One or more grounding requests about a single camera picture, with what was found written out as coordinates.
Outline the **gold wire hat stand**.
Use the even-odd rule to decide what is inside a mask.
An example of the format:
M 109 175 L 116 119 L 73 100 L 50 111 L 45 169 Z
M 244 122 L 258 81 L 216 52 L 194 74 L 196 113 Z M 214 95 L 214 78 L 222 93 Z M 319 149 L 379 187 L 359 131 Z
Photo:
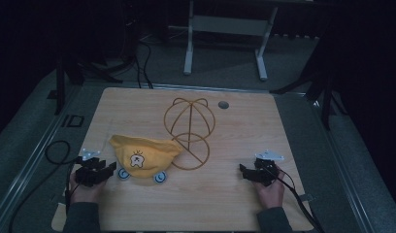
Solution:
M 206 98 L 175 98 L 164 114 L 163 123 L 172 140 L 185 150 L 181 158 L 172 162 L 175 167 L 193 171 L 209 161 L 208 138 L 215 130 L 216 119 Z

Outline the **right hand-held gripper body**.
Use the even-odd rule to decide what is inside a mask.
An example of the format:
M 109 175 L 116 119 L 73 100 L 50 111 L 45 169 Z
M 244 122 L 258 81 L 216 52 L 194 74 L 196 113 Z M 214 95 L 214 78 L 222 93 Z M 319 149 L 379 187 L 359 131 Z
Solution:
M 254 161 L 255 169 L 250 172 L 250 179 L 269 186 L 279 175 L 277 161 L 284 161 L 284 157 L 271 150 L 257 153 Z

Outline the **person's right hand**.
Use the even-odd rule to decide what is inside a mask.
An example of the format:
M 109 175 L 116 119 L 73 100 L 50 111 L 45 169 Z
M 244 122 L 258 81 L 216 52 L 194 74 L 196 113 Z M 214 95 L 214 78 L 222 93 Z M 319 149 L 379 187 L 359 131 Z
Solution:
M 280 172 L 278 178 L 268 186 L 265 186 L 262 183 L 252 183 L 263 209 L 280 208 L 282 206 L 284 185 L 281 180 L 283 177 L 284 173 Z

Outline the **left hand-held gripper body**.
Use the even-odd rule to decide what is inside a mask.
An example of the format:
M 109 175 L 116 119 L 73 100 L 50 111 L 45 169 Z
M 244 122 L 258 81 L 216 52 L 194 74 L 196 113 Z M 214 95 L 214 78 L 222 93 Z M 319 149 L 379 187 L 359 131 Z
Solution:
M 81 165 L 81 168 L 76 171 L 76 182 L 78 184 L 92 187 L 107 179 L 105 175 L 107 166 L 95 167 L 94 164 L 95 158 L 99 158 L 99 154 L 100 151 L 82 150 L 82 155 L 77 160 L 77 163 Z

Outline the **black stand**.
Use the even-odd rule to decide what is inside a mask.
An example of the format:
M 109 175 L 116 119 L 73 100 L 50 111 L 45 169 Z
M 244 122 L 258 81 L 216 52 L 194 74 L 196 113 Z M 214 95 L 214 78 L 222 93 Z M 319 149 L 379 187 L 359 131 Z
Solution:
M 66 102 L 65 76 L 68 76 L 69 81 L 73 84 L 83 84 L 84 77 L 81 67 L 107 82 L 121 83 L 121 80 L 113 78 L 106 71 L 97 68 L 76 54 L 60 53 L 56 58 L 56 90 L 51 93 L 56 99 L 56 115 L 61 113 Z
M 316 101 L 320 95 L 323 95 L 320 120 L 324 128 L 329 130 L 330 107 L 335 77 L 336 69 L 334 67 L 317 69 L 310 74 L 302 73 L 301 77 L 295 82 L 278 89 L 273 89 L 271 93 L 285 94 L 295 87 L 310 83 L 311 85 L 305 93 L 305 97 L 308 101 Z

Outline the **yellow hat with bear print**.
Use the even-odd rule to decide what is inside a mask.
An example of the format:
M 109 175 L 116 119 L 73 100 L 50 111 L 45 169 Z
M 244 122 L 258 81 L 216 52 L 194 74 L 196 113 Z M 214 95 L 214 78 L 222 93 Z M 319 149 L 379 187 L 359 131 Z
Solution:
M 120 164 L 117 173 L 122 180 L 153 178 L 156 183 L 164 183 L 167 179 L 165 170 L 183 151 L 175 141 L 122 135 L 113 135 L 110 144 Z

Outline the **person's left hand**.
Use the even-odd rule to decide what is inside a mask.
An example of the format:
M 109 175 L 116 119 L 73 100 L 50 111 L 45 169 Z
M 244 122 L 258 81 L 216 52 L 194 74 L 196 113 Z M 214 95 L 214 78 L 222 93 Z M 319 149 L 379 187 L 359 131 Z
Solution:
M 76 173 L 72 173 L 70 175 L 70 203 L 98 203 L 99 196 L 101 195 L 106 183 L 106 181 L 103 181 L 92 187 L 80 185 L 76 182 Z

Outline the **white metal desk frame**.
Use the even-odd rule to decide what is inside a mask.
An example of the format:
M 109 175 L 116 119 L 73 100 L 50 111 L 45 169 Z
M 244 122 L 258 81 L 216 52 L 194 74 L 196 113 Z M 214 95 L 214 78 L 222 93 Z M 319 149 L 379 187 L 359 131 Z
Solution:
M 268 79 L 268 75 L 263 55 L 272 32 L 278 9 L 278 7 L 274 7 L 267 20 L 232 17 L 210 17 L 196 15 L 194 13 L 194 0 L 189 0 L 187 47 L 184 59 L 183 73 L 185 75 L 190 75 L 192 73 L 194 32 L 258 36 L 262 38 L 262 42 L 260 47 L 254 51 L 254 56 L 259 79 L 261 81 L 266 81 Z

